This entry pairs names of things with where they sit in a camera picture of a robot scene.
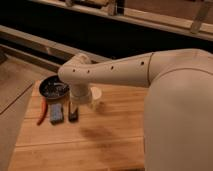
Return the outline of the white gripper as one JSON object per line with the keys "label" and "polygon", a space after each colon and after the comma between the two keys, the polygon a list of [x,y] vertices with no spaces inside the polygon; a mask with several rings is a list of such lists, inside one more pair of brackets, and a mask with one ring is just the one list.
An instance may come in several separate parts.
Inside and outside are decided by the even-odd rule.
{"label": "white gripper", "polygon": [[91,101],[91,90],[88,84],[72,84],[70,99],[75,104],[86,104]]}

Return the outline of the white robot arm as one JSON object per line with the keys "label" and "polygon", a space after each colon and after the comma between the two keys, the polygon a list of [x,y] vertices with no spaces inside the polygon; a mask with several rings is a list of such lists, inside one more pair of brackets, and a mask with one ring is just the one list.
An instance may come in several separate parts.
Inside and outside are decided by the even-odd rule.
{"label": "white robot arm", "polygon": [[97,64],[80,53],[58,76],[75,101],[90,83],[146,87],[145,171],[213,171],[213,53],[177,49]]}

